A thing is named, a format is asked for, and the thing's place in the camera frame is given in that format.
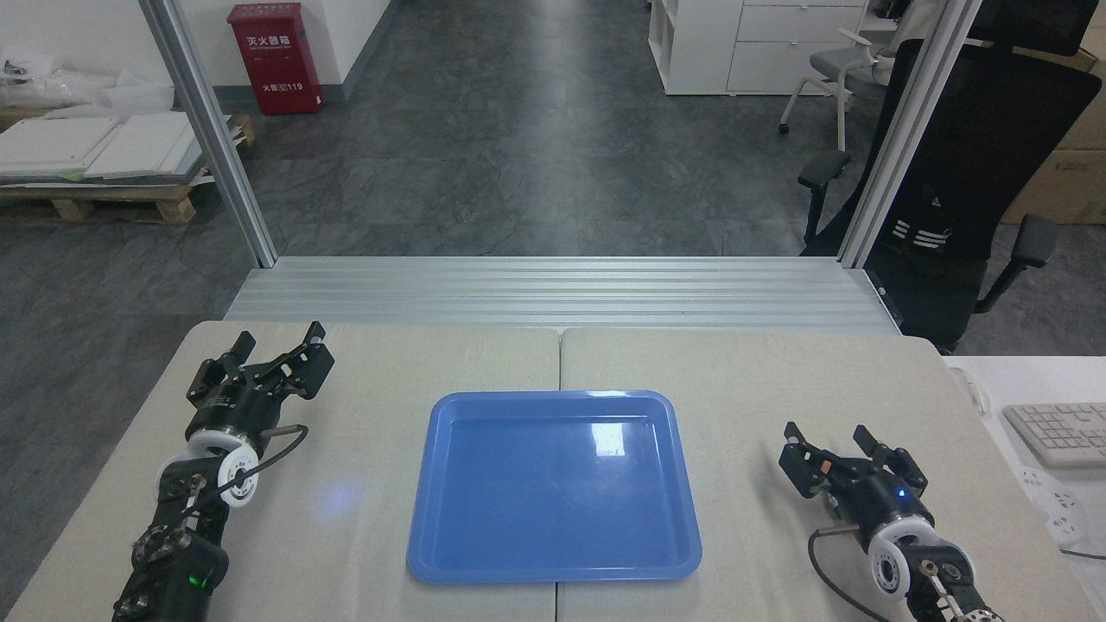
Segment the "keyboard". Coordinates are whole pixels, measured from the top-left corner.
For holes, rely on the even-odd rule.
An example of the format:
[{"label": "keyboard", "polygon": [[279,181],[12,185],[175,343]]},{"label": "keyboard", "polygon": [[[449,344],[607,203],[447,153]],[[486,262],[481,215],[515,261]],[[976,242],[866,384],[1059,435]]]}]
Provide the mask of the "keyboard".
[{"label": "keyboard", "polygon": [[1051,467],[1106,467],[1106,402],[1021,404],[1002,414]]}]

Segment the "stack of white panels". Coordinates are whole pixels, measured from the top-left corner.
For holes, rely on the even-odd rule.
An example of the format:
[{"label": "stack of white panels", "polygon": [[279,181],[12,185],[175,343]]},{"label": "stack of white panels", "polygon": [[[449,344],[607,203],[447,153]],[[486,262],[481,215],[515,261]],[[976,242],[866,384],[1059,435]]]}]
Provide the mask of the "stack of white panels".
[{"label": "stack of white panels", "polygon": [[200,147],[185,113],[136,115],[119,127],[84,176],[119,179],[180,175],[199,156]]},{"label": "stack of white panels", "polygon": [[80,173],[113,142],[118,118],[28,118],[0,134],[0,177]]}]

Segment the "blue tray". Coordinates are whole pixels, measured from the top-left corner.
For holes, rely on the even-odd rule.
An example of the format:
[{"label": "blue tray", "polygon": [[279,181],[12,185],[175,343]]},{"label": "blue tray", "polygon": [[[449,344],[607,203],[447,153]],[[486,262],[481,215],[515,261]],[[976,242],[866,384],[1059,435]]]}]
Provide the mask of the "blue tray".
[{"label": "blue tray", "polygon": [[435,405],[407,549],[419,579],[681,579],[701,558],[664,395],[455,393]]}]

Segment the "wooden pallet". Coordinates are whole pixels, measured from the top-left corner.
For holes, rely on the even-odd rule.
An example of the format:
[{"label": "wooden pallet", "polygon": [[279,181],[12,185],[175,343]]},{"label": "wooden pallet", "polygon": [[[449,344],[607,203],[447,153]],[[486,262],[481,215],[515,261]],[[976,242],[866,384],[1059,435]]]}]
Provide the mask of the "wooden pallet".
[{"label": "wooden pallet", "polygon": [[[20,118],[41,116],[45,111],[0,111],[0,126],[12,125]],[[248,115],[232,115],[231,120],[241,127],[238,136],[244,138],[242,145],[253,144],[253,126]],[[0,200],[49,200],[62,220],[83,222],[95,211],[98,203],[153,203],[161,215],[161,222],[169,225],[187,225],[196,209],[189,194],[192,186],[135,186],[135,187],[98,187],[77,185],[72,187],[21,188],[0,186]],[[138,216],[132,218],[134,211],[123,214],[131,220],[149,221],[152,219]]]},{"label": "wooden pallet", "polygon": [[111,187],[75,186],[73,188],[4,188],[0,187],[0,200],[32,199],[49,200],[62,220],[82,222],[96,208],[94,203],[153,203],[169,225],[187,225],[196,209],[188,195],[191,186],[146,186]]}]

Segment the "beige tabletop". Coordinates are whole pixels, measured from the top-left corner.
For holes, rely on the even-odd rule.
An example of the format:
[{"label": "beige tabletop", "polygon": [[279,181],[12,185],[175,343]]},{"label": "beige tabletop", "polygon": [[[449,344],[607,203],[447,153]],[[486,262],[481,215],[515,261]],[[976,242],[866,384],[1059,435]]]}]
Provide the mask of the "beige tabletop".
[{"label": "beige tabletop", "polygon": [[[859,456],[858,423],[910,450],[929,477],[922,501],[963,547],[977,587],[1008,622],[1093,621],[1071,569],[932,346],[902,336],[571,330],[561,387],[651,388],[675,408],[702,537],[702,564],[672,583],[562,583],[557,620],[867,620],[806,559],[832,521],[780,469],[783,427]],[[838,584],[891,620],[912,618],[864,578],[848,536],[818,541]]]},{"label": "beige tabletop", "polygon": [[[301,324],[206,323],[185,340],[8,620],[108,619],[129,573],[129,543],[154,510],[153,477],[184,444],[184,393],[196,367],[238,331],[251,360],[292,348]],[[650,621],[863,620],[814,576],[805,540],[830,521],[776,465],[783,425],[841,455],[866,423],[906,446],[930,479],[939,532],[971,554],[978,585],[1008,621],[1093,620],[971,406],[936,352],[895,336],[698,331],[328,325],[337,361],[283,424],[311,434],[234,510],[230,571],[208,620]],[[675,582],[436,587],[405,554],[435,402],[456,391],[650,388],[676,407],[703,557]],[[878,603],[848,537],[820,543],[838,582]],[[876,609],[910,620],[901,603]]]},{"label": "beige tabletop", "polygon": [[[197,366],[243,329],[260,361],[291,350],[306,328],[192,329],[8,620],[109,620],[131,542],[154,515],[154,476],[184,446]],[[334,369],[315,400],[290,397],[281,416],[311,432],[232,511],[222,541],[230,570],[208,620],[553,620],[553,584],[428,585],[407,570],[406,552],[435,402],[456,391],[557,388],[556,332],[325,328]]]}]

